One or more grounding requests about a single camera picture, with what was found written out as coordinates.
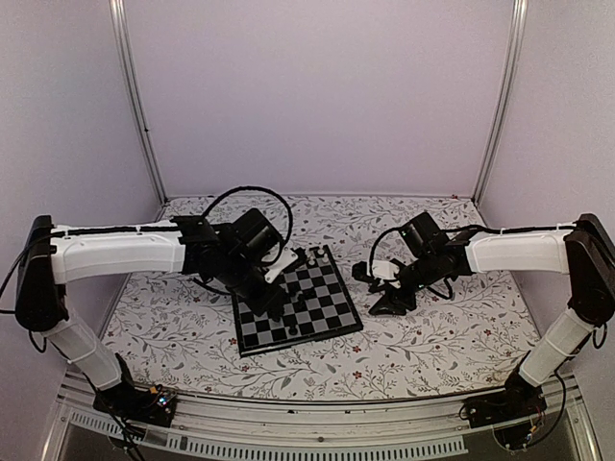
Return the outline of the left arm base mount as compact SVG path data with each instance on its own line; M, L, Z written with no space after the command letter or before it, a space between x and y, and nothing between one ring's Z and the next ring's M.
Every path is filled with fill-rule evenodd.
M128 382L107 390L96 390L93 408L117 418L170 427L176 412L177 393L161 385L147 390Z

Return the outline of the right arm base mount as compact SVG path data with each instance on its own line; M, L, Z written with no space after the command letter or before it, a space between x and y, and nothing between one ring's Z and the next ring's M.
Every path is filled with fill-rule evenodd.
M547 403L538 388L504 389L463 401L458 417L471 428L490 426L496 442L507 450L526 449L543 425Z

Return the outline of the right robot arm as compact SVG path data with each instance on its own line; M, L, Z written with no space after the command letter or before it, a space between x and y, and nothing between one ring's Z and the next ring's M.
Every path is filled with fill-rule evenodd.
M371 307L373 316L404 315L415 309L419 291L460 277L506 271L523 288L530 315L543 330L498 396L504 418L516 419L531 407L547 378L614 315L614 244L593 213L551 226L444 229L423 212L394 233L412 262L378 261L371 252L354 267L357 279L382 293Z

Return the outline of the black and grey chessboard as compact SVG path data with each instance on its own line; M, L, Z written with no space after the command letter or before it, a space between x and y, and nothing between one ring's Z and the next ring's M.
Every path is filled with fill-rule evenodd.
M285 269L280 288L287 294L278 322L255 315L232 298L239 355L247 357L363 330L349 290L327 245L311 247L305 262Z

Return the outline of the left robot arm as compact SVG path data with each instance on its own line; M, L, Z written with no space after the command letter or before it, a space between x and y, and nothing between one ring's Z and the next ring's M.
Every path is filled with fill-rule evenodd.
M165 273L213 279L258 313L279 316L276 283L299 259L264 215L252 208L227 224L198 215L140 225L77 228L34 219L19 257L14 315L56 347L67 362L106 391L123 417L143 406L140 392L124 381L120 361L96 333L100 307L108 312L122 277Z

